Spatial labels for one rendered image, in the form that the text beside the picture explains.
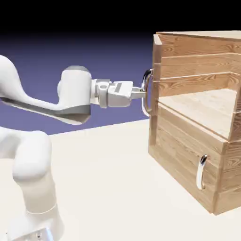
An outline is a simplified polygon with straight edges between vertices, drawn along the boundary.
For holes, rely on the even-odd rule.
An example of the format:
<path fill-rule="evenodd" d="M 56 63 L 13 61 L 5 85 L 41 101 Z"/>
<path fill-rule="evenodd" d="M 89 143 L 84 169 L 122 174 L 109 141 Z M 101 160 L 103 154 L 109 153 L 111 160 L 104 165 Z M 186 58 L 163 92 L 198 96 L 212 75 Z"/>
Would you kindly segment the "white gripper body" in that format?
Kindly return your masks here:
<path fill-rule="evenodd" d="M 115 81 L 110 84 L 107 92 L 109 107 L 128 107 L 131 103 L 132 81 Z"/>

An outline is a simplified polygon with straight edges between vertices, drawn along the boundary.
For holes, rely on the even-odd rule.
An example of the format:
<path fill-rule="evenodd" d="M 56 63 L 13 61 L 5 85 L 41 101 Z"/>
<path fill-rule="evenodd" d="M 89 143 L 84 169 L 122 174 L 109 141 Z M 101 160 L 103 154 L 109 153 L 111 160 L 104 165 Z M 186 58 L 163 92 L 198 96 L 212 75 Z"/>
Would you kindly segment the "light wood cabinet door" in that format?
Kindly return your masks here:
<path fill-rule="evenodd" d="M 174 110 L 159 104 L 156 144 L 149 153 L 208 212 L 216 213 L 220 165 L 227 141 Z M 197 167 L 207 154 L 204 189 L 196 186 Z"/>
<path fill-rule="evenodd" d="M 148 149 L 150 150 L 156 144 L 157 119 L 158 119 L 158 100 L 159 84 L 161 77 L 161 47 L 162 42 L 159 35 L 153 35 L 153 80 L 151 84 L 151 112 L 149 119 L 149 141 Z"/>

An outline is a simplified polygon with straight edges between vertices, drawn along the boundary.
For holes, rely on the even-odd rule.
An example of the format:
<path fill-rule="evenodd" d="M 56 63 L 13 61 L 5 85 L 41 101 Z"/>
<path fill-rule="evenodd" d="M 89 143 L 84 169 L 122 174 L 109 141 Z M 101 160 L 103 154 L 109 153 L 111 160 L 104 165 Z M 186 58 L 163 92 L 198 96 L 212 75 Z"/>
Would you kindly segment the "light wood cabinet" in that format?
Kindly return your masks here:
<path fill-rule="evenodd" d="M 216 213 L 241 207 L 241 31 L 158 32 L 158 105 L 227 141 Z"/>

